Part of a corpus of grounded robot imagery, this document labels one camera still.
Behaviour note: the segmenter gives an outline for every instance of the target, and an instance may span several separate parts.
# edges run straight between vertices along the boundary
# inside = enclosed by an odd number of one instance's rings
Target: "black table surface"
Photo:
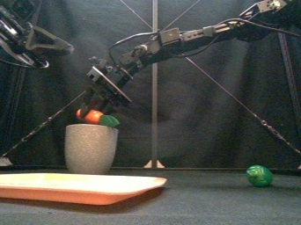
[[[64,170],[4,170],[1,173]],[[110,175],[161,177],[162,188],[107,206],[0,199],[0,224],[301,224],[300,174],[274,174],[254,187],[246,172],[111,170]]]

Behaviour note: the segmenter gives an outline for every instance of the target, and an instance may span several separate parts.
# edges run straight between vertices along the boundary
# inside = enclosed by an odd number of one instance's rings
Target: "white cup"
[[[115,157],[118,129],[92,124],[66,127],[64,160],[76,174],[107,174]]]

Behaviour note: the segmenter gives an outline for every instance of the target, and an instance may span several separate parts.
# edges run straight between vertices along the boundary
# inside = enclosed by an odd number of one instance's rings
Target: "orange tray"
[[[24,173],[0,175],[0,198],[110,205],[165,185],[166,178]]]

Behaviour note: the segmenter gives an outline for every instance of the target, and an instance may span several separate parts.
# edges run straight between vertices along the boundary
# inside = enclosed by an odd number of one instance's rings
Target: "metal pole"
[[[158,0],[152,0],[152,31],[158,31]],[[158,168],[158,63],[151,68],[151,168]]]

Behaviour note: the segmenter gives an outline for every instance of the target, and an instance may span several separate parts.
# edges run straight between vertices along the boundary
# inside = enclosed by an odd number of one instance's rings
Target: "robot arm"
[[[72,46],[27,21],[32,13],[31,1],[0,4],[0,46],[24,67],[45,68],[47,59],[70,54]]]
[[[178,28],[151,33],[147,43],[138,45],[118,61],[111,58],[114,66],[110,69],[107,61],[94,59],[92,70],[87,75],[90,88],[82,104],[80,118],[84,118],[91,109],[106,111],[107,105],[127,105],[131,102],[122,92],[122,87],[134,74],[152,63],[173,57],[185,57],[190,51],[198,52],[201,47],[225,40],[237,38],[254,41],[264,39],[270,32],[288,33],[280,28],[292,25],[301,28],[301,0],[265,0],[253,4],[238,18],[222,21],[217,25],[185,33]],[[110,79],[116,74],[122,78],[112,82]],[[102,97],[98,105],[91,101],[94,93]]]
[[[181,33],[178,28],[158,32],[152,40],[122,55],[120,65],[135,73],[147,65],[169,60],[177,55],[225,40],[264,39],[278,28],[296,25],[301,28],[301,1],[265,0],[254,4],[238,16],[217,25]]]

